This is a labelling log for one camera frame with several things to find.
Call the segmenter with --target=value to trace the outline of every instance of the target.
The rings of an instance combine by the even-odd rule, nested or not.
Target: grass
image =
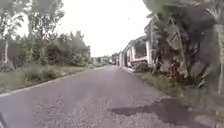
[[[220,119],[224,118],[224,96],[217,95],[209,87],[202,89],[192,88],[177,82],[170,81],[166,76],[154,76],[150,72],[137,74],[141,79],[158,90],[180,99],[195,110],[214,116],[219,111]]]
[[[26,88],[86,70],[74,66],[30,65],[12,72],[0,73],[0,93]]]

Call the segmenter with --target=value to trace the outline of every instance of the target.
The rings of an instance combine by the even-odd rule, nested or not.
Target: sky
[[[144,35],[150,13],[142,0],[63,0],[65,17],[59,32],[81,30],[93,57],[123,50]]]

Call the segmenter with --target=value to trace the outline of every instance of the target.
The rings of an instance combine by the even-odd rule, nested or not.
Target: asphalt road
[[[209,128],[206,117],[114,66],[1,95],[0,112],[8,128]]]

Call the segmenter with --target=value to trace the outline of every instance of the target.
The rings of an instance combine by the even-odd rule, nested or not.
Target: dark patch on road
[[[189,107],[182,105],[176,99],[162,99],[154,102],[150,106],[136,108],[115,108],[111,112],[118,115],[132,116],[137,113],[155,113],[164,123],[179,126],[188,126],[189,128],[209,128],[199,122],[196,122],[195,113],[189,111]]]

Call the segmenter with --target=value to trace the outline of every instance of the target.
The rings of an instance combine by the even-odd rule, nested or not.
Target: building
[[[130,41],[125,49],[119,53],[119,62],[120,67],[133,68],[138,62],[146,62],[149,67],[153,66],[152,46],[147,36]]]

